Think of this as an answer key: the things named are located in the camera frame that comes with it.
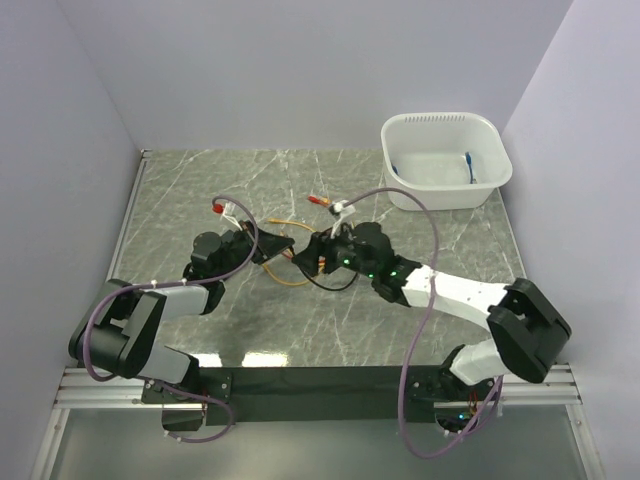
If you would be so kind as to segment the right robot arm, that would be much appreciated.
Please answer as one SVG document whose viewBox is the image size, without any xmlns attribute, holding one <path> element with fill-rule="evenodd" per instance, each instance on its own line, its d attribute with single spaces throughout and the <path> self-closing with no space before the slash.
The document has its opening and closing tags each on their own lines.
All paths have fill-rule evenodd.
<svg viewBox="0 0 640 480">
<path fill-rule="evenodd" d="M 489 339 L 461 347 L 445 363 L 440 387 L 452 399 L 465 397 L 485 379 L 506 374 L 543 382 L 572 334 L 530 280 L 486 283 L 438 272 L 396 254 L 375 222 L 314 233 L 292 261 L 309 276 L 346 268 L 369 278 L 389 303 L 432 307 L 486 330 Z"/>
</svg>

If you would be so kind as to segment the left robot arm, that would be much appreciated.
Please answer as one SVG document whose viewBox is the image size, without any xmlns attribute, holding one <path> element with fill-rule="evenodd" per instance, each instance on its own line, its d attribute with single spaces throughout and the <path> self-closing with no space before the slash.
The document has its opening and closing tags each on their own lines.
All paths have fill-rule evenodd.
<svg viewBox="0 0 640 480">
<path fill-rule="evenodd" d="M 260 265 L 289 250 L 294 240 L 255 229 L 247 221 L 238 230 L 199 234 L 193 241 L 183 279 L 165 287 L 140 287 L 106 281 L 91 308 L 74 330 L 70 356 L 112 377 L 150 377 L 165 382 L 176 400 L 194 399 L 201 388 L 194 357 L 156 341 L 162 321 L 211 313 L 220 303 L 224 281 L 250 261 Z"/>
</svg>

